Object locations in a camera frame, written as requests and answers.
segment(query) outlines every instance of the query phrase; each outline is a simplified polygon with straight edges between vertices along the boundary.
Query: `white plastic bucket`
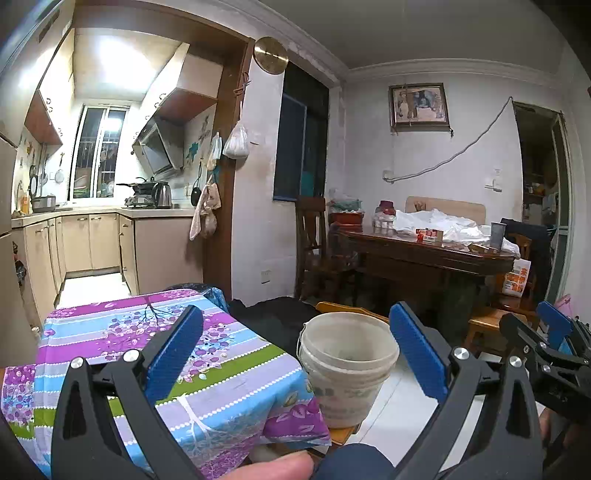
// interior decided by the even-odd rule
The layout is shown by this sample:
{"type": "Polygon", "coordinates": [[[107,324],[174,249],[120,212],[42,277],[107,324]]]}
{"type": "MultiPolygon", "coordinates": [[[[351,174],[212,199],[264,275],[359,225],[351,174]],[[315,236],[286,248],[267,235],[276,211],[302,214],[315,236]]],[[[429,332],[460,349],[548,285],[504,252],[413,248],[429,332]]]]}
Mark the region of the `white plastic bucket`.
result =
{"type": "Polygon", "coordinates": [[[298,358],[329,427],[367,417],[399,352],[388,324],[368,315],[324,313],[306,323],[298,358]]]}

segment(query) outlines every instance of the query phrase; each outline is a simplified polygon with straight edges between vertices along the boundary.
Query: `power outlet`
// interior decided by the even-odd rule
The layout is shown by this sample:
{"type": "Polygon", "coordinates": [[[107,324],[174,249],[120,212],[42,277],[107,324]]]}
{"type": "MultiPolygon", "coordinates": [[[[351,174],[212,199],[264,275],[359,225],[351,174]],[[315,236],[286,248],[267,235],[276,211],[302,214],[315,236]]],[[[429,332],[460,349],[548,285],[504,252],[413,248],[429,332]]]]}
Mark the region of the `power outlet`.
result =
{"type": "Polygon", "coordinates": [[[261,270],[261,283],[269,283],[271,281],[271,270],[261,270]]]}

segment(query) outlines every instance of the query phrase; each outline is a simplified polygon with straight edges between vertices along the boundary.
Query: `ceiling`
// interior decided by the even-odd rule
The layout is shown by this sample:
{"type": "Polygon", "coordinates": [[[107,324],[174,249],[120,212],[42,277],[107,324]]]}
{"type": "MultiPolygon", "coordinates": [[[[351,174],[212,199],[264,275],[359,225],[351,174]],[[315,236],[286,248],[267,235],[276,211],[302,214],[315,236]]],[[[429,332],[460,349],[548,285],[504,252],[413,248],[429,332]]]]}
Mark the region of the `ceiling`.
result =
{"type": "Polygon", "coordinates": [[[564,39],[530,0],[260,0],[349,68],[496,60],[555,73],[564,39]]]}
{"type": "Polygon", "coordinates": [[[74,85],[78,98],[143,100],[180,42],[113,28],[77,28],[74,85]]]}

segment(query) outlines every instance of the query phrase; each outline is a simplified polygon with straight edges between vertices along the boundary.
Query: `white floor tile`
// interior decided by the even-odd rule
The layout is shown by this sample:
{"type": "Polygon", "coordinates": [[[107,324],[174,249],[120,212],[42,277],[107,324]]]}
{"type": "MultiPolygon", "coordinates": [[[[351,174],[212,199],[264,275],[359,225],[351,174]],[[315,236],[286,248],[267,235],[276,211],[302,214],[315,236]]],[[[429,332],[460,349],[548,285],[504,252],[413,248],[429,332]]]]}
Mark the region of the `white floor tile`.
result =
{"type": "Polygon", "coordinates": [[[68,278],[61,292],[57,308],[76,307],[128,297],[131,297],[131,294],[120,273],[68,278]]]}

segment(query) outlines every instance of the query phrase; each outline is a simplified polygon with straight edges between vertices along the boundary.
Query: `table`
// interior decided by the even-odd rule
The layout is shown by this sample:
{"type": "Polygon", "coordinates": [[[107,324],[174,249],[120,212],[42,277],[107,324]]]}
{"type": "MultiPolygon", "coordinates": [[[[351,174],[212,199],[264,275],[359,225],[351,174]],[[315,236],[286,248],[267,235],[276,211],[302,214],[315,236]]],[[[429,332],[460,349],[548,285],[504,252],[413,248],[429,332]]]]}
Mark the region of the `table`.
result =
{"type": "MultiPolygon", "coordinates": [[[[46,320],[36,364],[6,369],[2,413],[46,475],[69,360],[84,356],[96,364],[141,349],[189,304],[203,311],[203,336],[156,409],[203,474],[213,479],[236,468],[257,443],[330,445],[312,387],[295,358],[194,290],[173,290],[55,310],[46,320]]],[[[119,400],[109,404],[132,460],[147,467],[119,400]]]]}
{"type": "Polygon", "coordinates": [[[513,268],[514,256],[508,252],[473,253],[463,245],[418,242],[415,235],[367,226],[362,232],[339,234],[346,249],[361,254],[360,269],[367,274],[399,282],[407,290],[438,291],[437,328],[451,345],[460,345],[466,336],[482,279],[513,268]]]}

